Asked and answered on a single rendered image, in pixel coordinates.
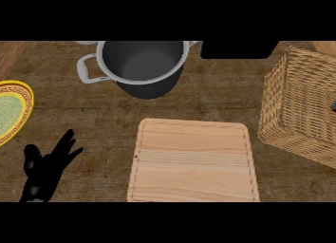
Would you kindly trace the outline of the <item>pale wooden cutting board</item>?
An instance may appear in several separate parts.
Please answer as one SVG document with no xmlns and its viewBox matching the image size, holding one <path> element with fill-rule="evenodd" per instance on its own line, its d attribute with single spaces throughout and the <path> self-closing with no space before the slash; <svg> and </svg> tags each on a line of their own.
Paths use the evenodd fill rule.
<svg viewBox="0 0 336 243">
<path fill-rule="evenodd" d="M 219 121 L 140 121 L 130 202 L 257 202 L 248 128 Z"/>
</svg>

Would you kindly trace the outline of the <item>yellow patterned plate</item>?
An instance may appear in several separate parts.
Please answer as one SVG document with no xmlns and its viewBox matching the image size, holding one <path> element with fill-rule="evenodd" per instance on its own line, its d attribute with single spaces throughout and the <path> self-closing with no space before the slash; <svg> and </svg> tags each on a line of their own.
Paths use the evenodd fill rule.
<svg viewBox="0 0 336 243">
<path fill-rule="evenodd" d="M 11 141 L 34 109 L 34 91 L 21 81 L 0 82 L 0 147 Z"/>
</svg>

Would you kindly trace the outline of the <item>wicker basket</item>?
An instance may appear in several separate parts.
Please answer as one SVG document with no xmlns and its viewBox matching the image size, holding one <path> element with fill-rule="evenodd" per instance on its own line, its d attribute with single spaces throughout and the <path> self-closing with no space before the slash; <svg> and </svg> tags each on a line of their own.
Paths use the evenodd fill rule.
<svg viewBox="0 0 336 243">
<path fill-rule="evenodd" d="M 258 138 L 336 169 L 336 57 L 288 47 L 264 78 Z"/>
</svg>

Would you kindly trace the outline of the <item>black appliance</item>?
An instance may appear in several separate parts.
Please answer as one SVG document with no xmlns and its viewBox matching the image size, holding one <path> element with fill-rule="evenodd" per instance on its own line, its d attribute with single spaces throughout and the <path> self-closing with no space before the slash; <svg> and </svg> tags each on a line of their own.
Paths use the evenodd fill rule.
<svg viewBox="0 0 336 243">
<path fill-rule="evenodd" d="M 204 41 L 201 57 L 204 59 L 266 59 L 278 41 Z"/>
</svg>

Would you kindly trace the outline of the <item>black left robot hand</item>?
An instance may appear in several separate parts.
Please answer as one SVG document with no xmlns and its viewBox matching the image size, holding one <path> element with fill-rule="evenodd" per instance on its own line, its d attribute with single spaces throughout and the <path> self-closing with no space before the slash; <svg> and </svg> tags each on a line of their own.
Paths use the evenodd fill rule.
<svg viewBox="0 0 336 243">
<path fill-rule="evenodd" d="M 27 181 L 22 190 L 21 202 L 47 202 L 55 194 L 61 177 L 72 160 L 83 152 L 78 148 L 71 150 L 75 139 L 74 131 L 70 129 L 61 138 L 53 151 L 43 155 L 36 144 L 24 148 L 24 172 Z"/>
</svg>

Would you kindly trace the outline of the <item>grey metal pot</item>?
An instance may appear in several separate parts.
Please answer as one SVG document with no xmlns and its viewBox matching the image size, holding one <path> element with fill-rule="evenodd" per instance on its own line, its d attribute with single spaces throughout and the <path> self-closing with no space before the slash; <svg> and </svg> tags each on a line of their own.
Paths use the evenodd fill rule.
<svg viewBox="0 0 336 243">
<path fill-rule="evenodd" d="M 84 84 L 112 81 L 139 99 L 157 99 L 174 88 L 189 50 L 198 41 L 96 41 L 98 50 L 77 62 Z M 103 77 L 90 78 L 86 61 L 98 60 Z"/>
</svg>

